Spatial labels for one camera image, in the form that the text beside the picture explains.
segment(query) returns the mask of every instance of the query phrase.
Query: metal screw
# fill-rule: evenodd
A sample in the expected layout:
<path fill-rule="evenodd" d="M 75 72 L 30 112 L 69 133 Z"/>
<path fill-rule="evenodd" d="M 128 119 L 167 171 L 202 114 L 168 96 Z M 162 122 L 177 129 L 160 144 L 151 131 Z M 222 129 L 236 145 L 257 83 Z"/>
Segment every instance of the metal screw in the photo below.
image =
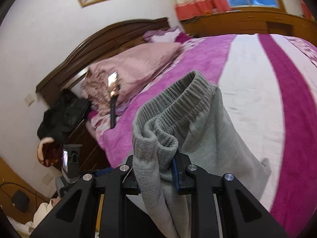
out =
<path fill-rule="evenodd" d="M 232 181 L 235 177 L 232 174 L 225 174 L 224 178 L 227 181 Z"/>
<path fill-rule="evenodd" d="M 187 169 L 189 171 L 196 171 L 197 170 L 197 166 L 196 165 L 193 165 L 193 164 L 190 164 L 187 166 Z"/>
<path fill-rule="evenodd" d="M 92 176 L 91 174 L 85 174 L 85 175 L 83 176 L 83 179 L 84 179 L 85 181 L 89 181 L 89 180 L 91 180 L 92 177 L 93 177 L 93 176 Z"/>
<path fill-rule="evenodd" d="M 127 165 L 121 165 L 121 166 L 120 166 L 120 170 L 123 171 L 123 172 L 128 171 L 128 170 L 129 170 L 129 166 L 127 166 Z"/>

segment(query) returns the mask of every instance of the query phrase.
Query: wooden dresser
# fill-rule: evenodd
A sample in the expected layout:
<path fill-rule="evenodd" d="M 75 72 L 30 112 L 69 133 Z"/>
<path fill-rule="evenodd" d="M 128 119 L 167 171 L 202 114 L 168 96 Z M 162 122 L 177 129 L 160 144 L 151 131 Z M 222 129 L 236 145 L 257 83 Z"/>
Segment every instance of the wooden dresser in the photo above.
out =
<path fill-rule="evenodd" d="M 81 121 L 69 135 L 65 144 L 82 144 L 79 155 L 80 173 L 110 167 L 105 151 L 99 147 L 97 141 L 86 129 L 86 120 Z M 61 160 L 59 160 L 54 166 L 61 170 L 61 164 Z"/>
<path fill-rule="evenodd" d="M 317 46 L 317 23 L 279 12 L 232 11 L 206 15 L 181 22 L 188 34 L 281 34 L 305 39 Z"/>

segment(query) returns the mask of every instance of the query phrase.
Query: gray fleece pants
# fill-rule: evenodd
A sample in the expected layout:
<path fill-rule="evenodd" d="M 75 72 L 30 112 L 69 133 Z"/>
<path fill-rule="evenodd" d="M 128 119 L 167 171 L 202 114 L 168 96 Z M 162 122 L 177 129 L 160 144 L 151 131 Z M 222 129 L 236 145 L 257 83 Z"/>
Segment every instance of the gray fleece pants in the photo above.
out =
<path fill-rule="evenodd" d="M 208 173 L 232 173 L 260 199 L 271 170 L 236 132 L 220 89 L 193 71 L 145 103 L 133 122 L 133 168 L 146 210 L 167 238 L 189 235 L 189 203 L 173 187 L 177 148 Z"/>

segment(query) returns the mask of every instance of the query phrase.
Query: pink pillow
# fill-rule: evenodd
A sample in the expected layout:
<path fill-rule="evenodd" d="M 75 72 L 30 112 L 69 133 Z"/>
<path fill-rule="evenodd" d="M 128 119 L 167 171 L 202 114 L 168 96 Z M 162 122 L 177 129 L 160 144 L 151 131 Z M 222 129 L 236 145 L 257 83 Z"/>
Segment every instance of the pink pillow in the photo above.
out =
<path fill-rule="evenodd" d="M 184 32 L 181 31 L 179 27 L 170 28 L 166 31 L 164 30 L 150 30 L 146 32 L 143 37 L 148 43 L 158 43 L 158 42 L 175 42 L 176 38 Z"/>
<path fill-rule="evenodd" d="M 120 91 L 117 106 L 129 101 L 169 66 L 181 49 L 180 43 L 149 43 L 132 47 L 89 66 L 81 84 L 82 96 L 98 108 L 101 116 L 110 112 L 108 76 L 118 72 Z"/>

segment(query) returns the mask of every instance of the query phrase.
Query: black cable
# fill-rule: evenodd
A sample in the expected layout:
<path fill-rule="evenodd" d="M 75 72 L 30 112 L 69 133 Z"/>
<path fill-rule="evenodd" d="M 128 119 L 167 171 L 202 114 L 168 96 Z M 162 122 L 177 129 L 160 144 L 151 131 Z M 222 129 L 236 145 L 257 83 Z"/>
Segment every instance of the black cable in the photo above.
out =
<path fill-rule="evenodd" d="M 36 191 L 35 191 L 35 208 L 37 210 L 37 194 L 36 194 Z"/>
<path fill-rule="evenodd" d="M 36 198 L 40 198 L 41 200 L 43 200 L 44 202 L 48 203 L 45 199 L 41 198 L 40 196 L 38 196 L 36 193 L 30 191 L 29 189 L 27 189 L 26 187 L 22 186 L 21 184 L 18 184 L 18 183 L 15 183 L 15 182 L 3 182 L 0 184 L 0 188 L 4 185 L 7 185 L 7 184 L 13 184 L 13 185 L 17 185 L 25 190 L 27 190 L 28 192 L 30 192 L 31 194 L 33 194 Z"/>
<path fill-rule="evenodd" d="M 11 196 L 4 190 L 0 187 L 0 190 L 2 190 L 9 198 L 11 198 Z"/>

